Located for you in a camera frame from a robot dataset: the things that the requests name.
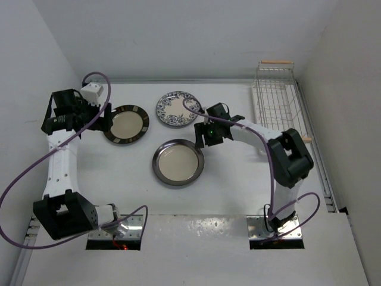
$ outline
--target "rack handle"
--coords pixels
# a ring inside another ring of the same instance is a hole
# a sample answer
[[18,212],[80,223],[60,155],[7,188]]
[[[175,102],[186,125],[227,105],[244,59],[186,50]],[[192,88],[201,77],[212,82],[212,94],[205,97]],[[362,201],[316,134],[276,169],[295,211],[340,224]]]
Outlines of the rack handle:
[[293,61],[260,61],[261,64],[293,64]]
[[304,143],[311,143],[312,142],[312,138],[310,138],[310,137],[302,137],[302,140]]

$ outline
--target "silver rimmed plate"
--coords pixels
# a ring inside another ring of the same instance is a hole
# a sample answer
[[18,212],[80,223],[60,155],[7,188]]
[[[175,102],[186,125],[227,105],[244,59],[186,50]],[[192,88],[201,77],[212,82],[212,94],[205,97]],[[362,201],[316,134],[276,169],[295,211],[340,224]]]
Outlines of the silver rimmed plate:
[[200,104],[196,98],[185,91],[173,91],[165,94],[156,105],[156,114],[159,119],[170,126],[185,126],[197,118],[197,114],[187,111],[183,106],[186,98],[186,106],[191,110],[198,111]]
[[193,142],[174,139],[156,150],[152,167],[162,182],[172,186],[184,186],[201,175],[204,155]]
[[149,117],[136,105],[122,105],[112,113],[113,126],[104,132],[108,140],[116,144],[129,144],[140,139],[148,130]]

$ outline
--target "wall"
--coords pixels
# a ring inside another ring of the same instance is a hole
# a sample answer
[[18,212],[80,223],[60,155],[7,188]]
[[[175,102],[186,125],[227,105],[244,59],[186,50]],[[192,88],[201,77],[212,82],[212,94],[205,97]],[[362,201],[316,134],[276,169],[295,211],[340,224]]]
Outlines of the wall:
[[381,18],[378,0],[341,0],[303,87],[333,188],[373,285],[381,280]]
[[[0,190],[47,150],[40,126],[52,91],[78,88],[79,79],[31,0],[0,1]],[[4,231],[23,242],[32,202],[45,188],[46,163],[5,199]],[[0,285],[8,285],[19,249],[0,238]]]
[[260,60],[304,69],[337,0],[34,0],[77,74],[253,77]]

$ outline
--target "floral patterned plate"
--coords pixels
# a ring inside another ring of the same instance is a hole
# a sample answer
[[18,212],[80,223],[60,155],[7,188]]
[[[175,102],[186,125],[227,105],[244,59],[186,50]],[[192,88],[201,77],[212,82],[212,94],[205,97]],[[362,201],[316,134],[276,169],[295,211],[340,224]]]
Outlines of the floral patterned plate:
[[197,118],[197,114],[187,111],[183,106],[186,98],[186,106],[198,111],[200,105],[196,98],[185,91],[173,91],[165,94],[156,105],[156,114],[161,121],[170,126],[185,126]]

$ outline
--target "white wire rack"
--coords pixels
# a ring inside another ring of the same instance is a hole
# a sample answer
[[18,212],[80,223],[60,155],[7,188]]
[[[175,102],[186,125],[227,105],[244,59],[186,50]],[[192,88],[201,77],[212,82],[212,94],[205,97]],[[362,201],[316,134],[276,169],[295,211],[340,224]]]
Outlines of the white wire rack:
[[252,83],[255,122],[264,127],[286,131],[296,129],[310,142],[305,127],[299,91],[291,61],[261,61]]

